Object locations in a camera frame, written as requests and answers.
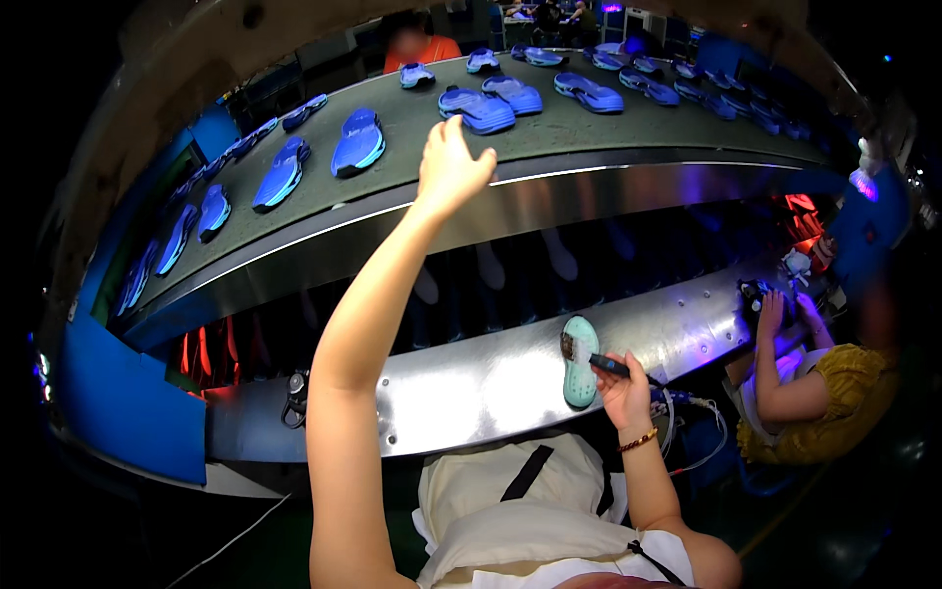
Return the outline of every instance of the blue panel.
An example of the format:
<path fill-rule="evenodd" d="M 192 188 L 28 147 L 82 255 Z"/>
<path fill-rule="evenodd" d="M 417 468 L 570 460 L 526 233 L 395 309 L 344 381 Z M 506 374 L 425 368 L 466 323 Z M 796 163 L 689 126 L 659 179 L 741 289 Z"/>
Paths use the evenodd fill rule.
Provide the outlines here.
<path fill-rule="evenodd" d="M 889 166 L 874 178 L 879 198 L 864 198 L 850 183 L 844 190 L 844 206 L 828 227 L 837 239 L 834 269 L 850 300 L 857 299 L 873 272 L 879 269 L 890 248 L 909 222 L 909 201 L 902 180 Z"/>
<path fill-rule="evenodd" d="M 62 415 L 75 436 L 112 458 L 205 484 L 205 403 L 164 382 L 161 366 L 76 313 L 56 371 Z"/>
<path fill-rule="evenodd" d="M 225 106 L 207 106 L 200 119 L 189 128 L 206 161 L 213 161 L 241 138 L 236 123 Z"/>

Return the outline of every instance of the beaded bracelet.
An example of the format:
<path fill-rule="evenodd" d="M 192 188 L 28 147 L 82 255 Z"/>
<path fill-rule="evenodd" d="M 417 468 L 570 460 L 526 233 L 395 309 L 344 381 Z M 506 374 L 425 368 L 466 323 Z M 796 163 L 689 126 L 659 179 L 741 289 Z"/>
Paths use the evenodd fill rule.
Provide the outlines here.
<path fill-rule="evenodd" d="M 629 450 L 634 450 L 635 448 L 637 448 L 644 442 L 647 442 L 648 440 L 656 438 L 656 437 L 658 437 L 658 426 L 654 426 L 653 428 L 651 428 L 650 432 L 641 436 L 641 438 L 635 440 L 634 442 L 630 442 L 628 444 L 625 444 L 624 446 L 619 446 L 618 451 L 627 452 Z"/>

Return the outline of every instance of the metal panel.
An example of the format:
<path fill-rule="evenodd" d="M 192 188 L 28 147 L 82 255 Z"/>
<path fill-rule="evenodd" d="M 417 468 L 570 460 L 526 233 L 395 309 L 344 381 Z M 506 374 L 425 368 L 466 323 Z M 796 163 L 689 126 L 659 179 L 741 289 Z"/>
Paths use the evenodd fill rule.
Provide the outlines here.
<path fill-rule="evenodd" d="M 498 167 L 430 253 L 576 221 L 774 194 L 804 163 L 705 150 L 617 150 Z M 355 274 L 405 214 L 415 185 L 296 222 L 197 271 L 112 331 L 148 350 L 220 319 Z"/>
<path fill-rule="evenodd" d="M 750 339 L 739 278 L 785 288 L 772 254 L 580 312 L 604 351 L 632 350 L 655 378 L 675 379 Z M 377 383 L 382 456 L 447 450 L 543 428 L 583 411 L 562 397 L 557 317 L 389 358 Z M 303 462 L 304 436 L 279 421 L 287 379 L 225 389 L 208 409 L 207 454 L 223 460 Z"/>

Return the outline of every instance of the cable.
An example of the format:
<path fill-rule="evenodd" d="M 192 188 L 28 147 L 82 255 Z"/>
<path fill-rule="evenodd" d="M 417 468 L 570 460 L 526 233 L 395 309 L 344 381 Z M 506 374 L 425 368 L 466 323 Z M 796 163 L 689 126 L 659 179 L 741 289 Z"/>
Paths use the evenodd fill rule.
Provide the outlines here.
<path fill-rule="evenodd" d="M 690 403 L 700 406 L 700 407 L 704 407 L 713 412 L 713 414 L 716 416 L 716 427 L 718 430 L 723 432 L 723 440 L 720 441 L 720 444 L 717 445 L 717 447 L 713 449 L 713 451 L 706 458 L 701 458 L 700 460 L 696 461 L 692 465 L 687 466 L 685 468 L 678 468 L 677 470 L 672 471 L 670 473 L 672 477 L 674 475 L 680 474 L 681 472 L 686 472 L 688 470 L 691 470 L 693 468 L 697 468 L 698 466 L 702 466 L 706 464 L 707 460 L 709 460 L 713 456 L 716 456 L 717 452 L 722 450 L 723 446 L 726 445 L 726 437 L 728 435 L 728 432 L 726 430 L 726 420 L 723 419 L 722 415 L 720 415 L 720 410 L 716 408 L 716 402 L 713 400 L 704 400 L 704 399 L 697 399 L 695 397 L 690 397 Z"/>
<path fill-rule="evenodd" d="M 667 435 L 664 436 L 664 443 L 660 445 L 660 455 L 667 456 L 671 451 L 671 442 L 674 441 L 674 399 L 671 397 L 671 391 L 664 387 L 664 401 L 667 403 Z"/>
<path fill-rule="evenodd" d="M 197 564 L 197 565 L 194 566 L 193 568 L 189 569 L 186 573 L 184 573 L 183 575 L 180 575 L 180 578 L 179 578 L 179 579 L 177 579 L 176 581 L 174 581 L 174 582 L 172 582 L 171 584 L 167 585 L 167 589 L 171 589 L 171 587 L 172 587 L 173 585 L 175 585 L 175 584 L 177 584 L 178 582 L 182 581 L 187 575 L 189 575 L 190 573 L 192 573 L 194 570 L 200 568 L 200 567 L 203 566 L 204 564 L 208 563 L 209 561 L 211 561 L 211 560 L 213 560 L 214 558 L 216 558 L 217 556 L 219 556 L 219 555 L 222 553 L 223 550 L 225 550 L 225 549 L 227 549 L 228 547 L 230 547 L 236 540 L 238 540 L 239 538 L 241 538 L 242 536 L 244 536 L 244 535 L 245 535 L 246 533 L 248 533 L 252 528 L 254 528 L 254 527 L 257 526 L 259 523 L 261 523 L 261 521 L 262 521 L 263 519 L 265 519 L 266 517 L 268 517 L 268 514 L 270 514 L 271 512 L 275 511 L 275 510 L 278 508 L 278 506 L 281 505 L 282 503 L 284 503 L 285 500 L 288 499 L 289 497 L 291 497 L 291 493 L 288 493 L 287 495 L 285 495 L 284 497 L 282 497 L 282 500 L 280 500 L 280 501 L 278 501 L 277 503 L 275 503 L 274 507 L 272 507 L 271 509 L 269 509 L 268 511 L 266 511 L 261 517 L 258 518 L 257 521 L 255 521 L 255 523 L 251 524 L 248 528 L 246 528 L 246 530 L 245 530 L 243 533 L 239 534 L 238 536 L 236 536 L 235 538 L 233 538 L 232 540 L 230 540 L 229 542 L 227 542 L 224 547 L 222 547 L 222 548 L 220 548 L 219 550 L 217 550 L 217 551 L 216 551 L 216 554 L 213 554 L 212 556 L 210 556 L 210 557 L 207 558 L 206 560 L 202 561 L 201 563 Z"/>

